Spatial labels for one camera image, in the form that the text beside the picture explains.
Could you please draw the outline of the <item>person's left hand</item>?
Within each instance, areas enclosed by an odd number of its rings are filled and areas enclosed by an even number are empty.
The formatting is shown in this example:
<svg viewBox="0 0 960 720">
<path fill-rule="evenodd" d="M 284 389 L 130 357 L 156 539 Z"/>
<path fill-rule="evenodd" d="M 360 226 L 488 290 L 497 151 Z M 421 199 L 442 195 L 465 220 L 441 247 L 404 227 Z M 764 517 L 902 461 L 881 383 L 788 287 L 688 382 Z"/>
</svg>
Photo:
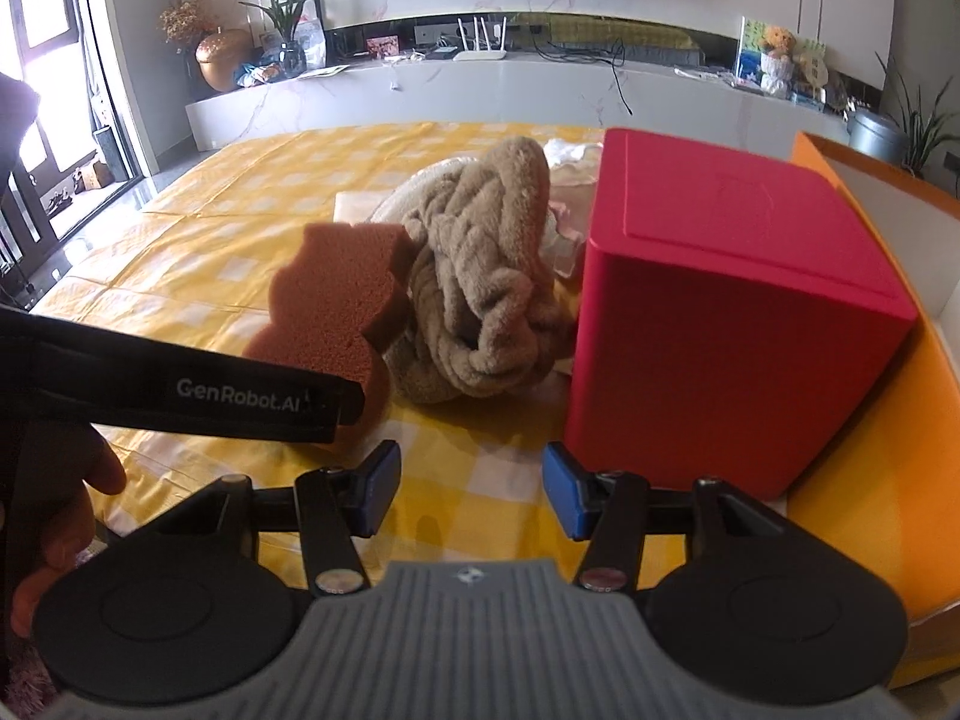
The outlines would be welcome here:
<svg viewBox="0 0 960 720">
<path fill-rule="evenodd" d="M 93 541 L 91 495 L 121 494 L 127 475 L 87 422 L 30 421 L 14 458 L 2 527 L 2 610 L 10 632 L 28 639 L 44 593 L 73 571 Z"/>
</svg>

